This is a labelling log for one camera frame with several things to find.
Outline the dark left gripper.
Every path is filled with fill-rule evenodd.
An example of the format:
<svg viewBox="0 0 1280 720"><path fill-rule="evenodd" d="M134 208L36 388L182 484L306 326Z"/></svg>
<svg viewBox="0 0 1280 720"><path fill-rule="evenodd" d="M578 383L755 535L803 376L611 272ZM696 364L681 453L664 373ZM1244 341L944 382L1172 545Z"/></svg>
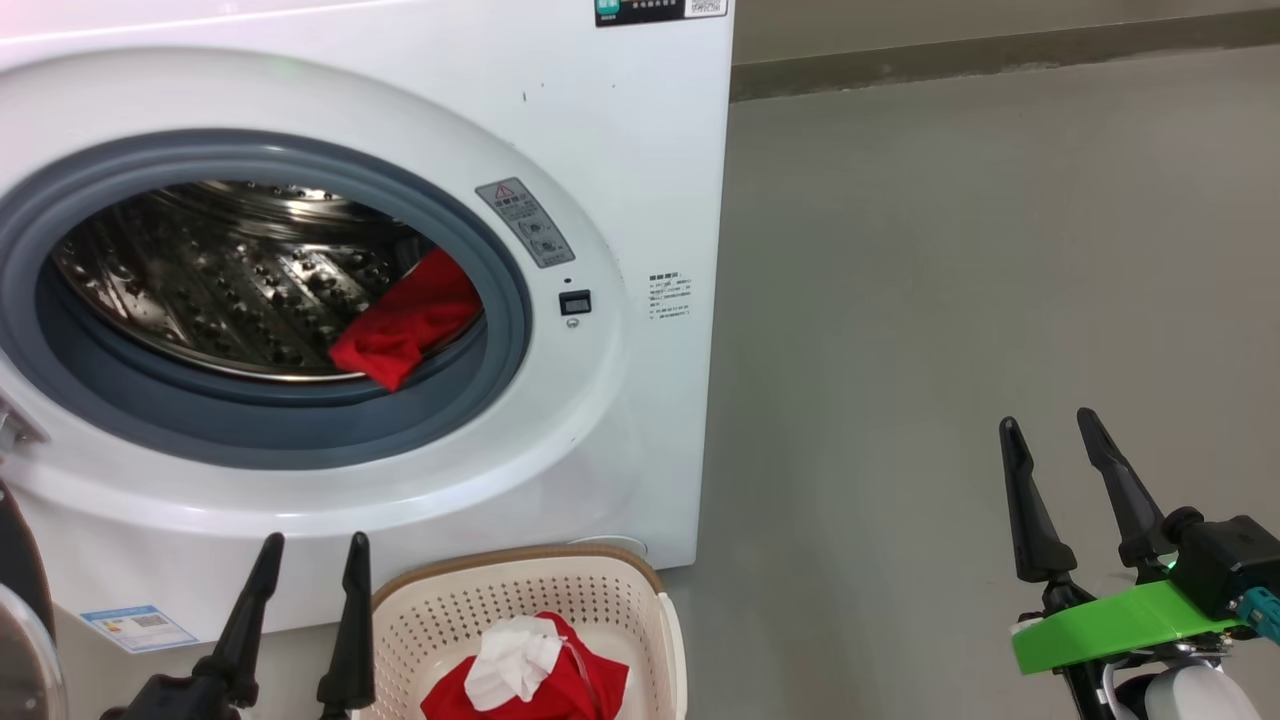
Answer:
<svg viewBox="0 0 1280 720"><path fill-rule="evenodd" d="M264 541L214 650L195 665L195 673L152 675L128 705L108 708L99 719L242 719L241 710L259 700L262 623L284 547L279 532ZM371 575L370 541L357 532L346 560L346 601L330 665L317 684L324 717L349 717L376 702Z"/></svg>

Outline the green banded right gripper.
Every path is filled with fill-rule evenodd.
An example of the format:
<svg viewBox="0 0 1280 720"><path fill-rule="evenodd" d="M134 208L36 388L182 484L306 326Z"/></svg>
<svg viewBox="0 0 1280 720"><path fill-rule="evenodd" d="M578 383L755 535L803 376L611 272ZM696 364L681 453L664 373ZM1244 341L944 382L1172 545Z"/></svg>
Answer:
<svg viewBox="0 0 1280 720"><path fill-rule="evenodd" d="M1161 532L1164 512L1093 409L1078 410L1078 427L1091 465L1103 479L1123 566L1162 568L1161 559L1175 552ZM1057 676L1080 719L1121 719L1116 670L1225 652L1240 621L1206 616L1171 582L1094 597L1069 579L1076 557L1059 538L1033 478L1034 459L1012 416L1000 423L1000 450L1016 577L1047 583L1042 610L1023 614L1011 630L1023 676Z"/></svg>

